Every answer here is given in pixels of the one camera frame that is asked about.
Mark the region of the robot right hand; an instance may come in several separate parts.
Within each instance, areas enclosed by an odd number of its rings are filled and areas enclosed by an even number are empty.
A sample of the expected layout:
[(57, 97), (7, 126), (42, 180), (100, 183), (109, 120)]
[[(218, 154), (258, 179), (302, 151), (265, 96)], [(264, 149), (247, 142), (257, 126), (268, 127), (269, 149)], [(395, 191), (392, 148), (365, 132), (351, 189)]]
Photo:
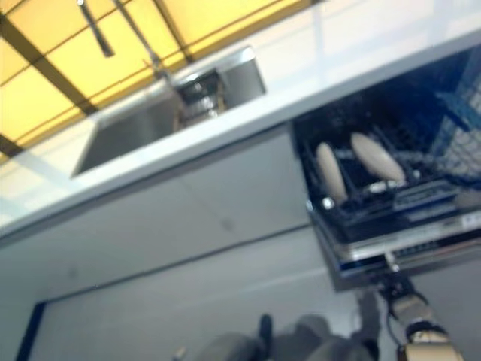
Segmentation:
[(393, 252), (384, 253), (387, 270), (379, 276), (379, 290), (381, 296), (393, 303), (398, 299), (415, 293), (410, 279), (402, 272)]

